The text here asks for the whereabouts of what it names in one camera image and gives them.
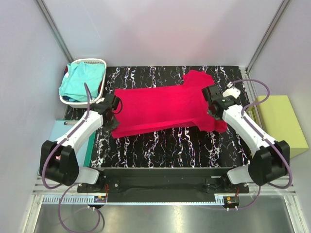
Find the pink t shirt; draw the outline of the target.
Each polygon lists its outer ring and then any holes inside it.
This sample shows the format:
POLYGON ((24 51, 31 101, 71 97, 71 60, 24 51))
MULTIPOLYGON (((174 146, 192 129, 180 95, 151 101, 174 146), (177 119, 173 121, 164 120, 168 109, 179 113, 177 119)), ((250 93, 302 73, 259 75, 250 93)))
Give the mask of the pink t shirt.
POLYGON ((116 89, 123 106, 118 108, 120 124, 112 132, 113 138, 194 126, 205 132, 225 132, 227 124, 207 113, 202 93, 203 88, 214 85, 212 76, 191 70, 183 80, 181 85, 116 89))

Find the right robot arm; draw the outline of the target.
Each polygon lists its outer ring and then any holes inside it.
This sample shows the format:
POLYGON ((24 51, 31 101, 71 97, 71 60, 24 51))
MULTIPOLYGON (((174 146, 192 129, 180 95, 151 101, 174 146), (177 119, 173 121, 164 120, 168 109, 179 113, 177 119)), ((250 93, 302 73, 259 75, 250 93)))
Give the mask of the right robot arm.
POLYGON ((293 175, 290 169, 290 146, 286 141, 277 141, 266 133, 246 113, 245 107, 238 104, 240 90, 229 84, 225 92, 216 85, 202 89, 208 103, 208 114, 216 120, 223 120, 243 139, 252 153, 251 163, 230 169, 221 179, 221 188, 232 192, 241 183, 255 183, 258 186, 269 184, 275 188, 279 185, 273 181, 288 175, 289 180, 284 189, 290 187, 293 175))

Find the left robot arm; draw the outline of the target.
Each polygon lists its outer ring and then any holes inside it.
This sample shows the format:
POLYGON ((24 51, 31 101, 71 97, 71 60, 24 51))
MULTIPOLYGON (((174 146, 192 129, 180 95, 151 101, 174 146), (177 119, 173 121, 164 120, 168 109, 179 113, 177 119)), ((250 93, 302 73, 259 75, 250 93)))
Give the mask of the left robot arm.
POLYGON ((95 168, 79 166, 76 155, 99 128, 108 132, 116 129, 120 124, 116 114, 122 109, 122 100, 113 94, 107 94, 101 101, 88 103, 83 117, 66 134, 42 144, 39 175, 45 188, 56 189, 62 185, 82 183, 94 192, 104 189, 103 173, 95 168))

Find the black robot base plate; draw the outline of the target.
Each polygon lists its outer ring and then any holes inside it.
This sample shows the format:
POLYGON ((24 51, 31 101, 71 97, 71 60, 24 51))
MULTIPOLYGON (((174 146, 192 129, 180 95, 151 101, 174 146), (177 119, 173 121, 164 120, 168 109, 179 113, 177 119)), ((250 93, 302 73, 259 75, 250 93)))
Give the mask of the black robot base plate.
POLYGON ((109 204, 221 203, 215 195, 248 194, 246 182, 231 185, 228 168, 103 168, 109 204))

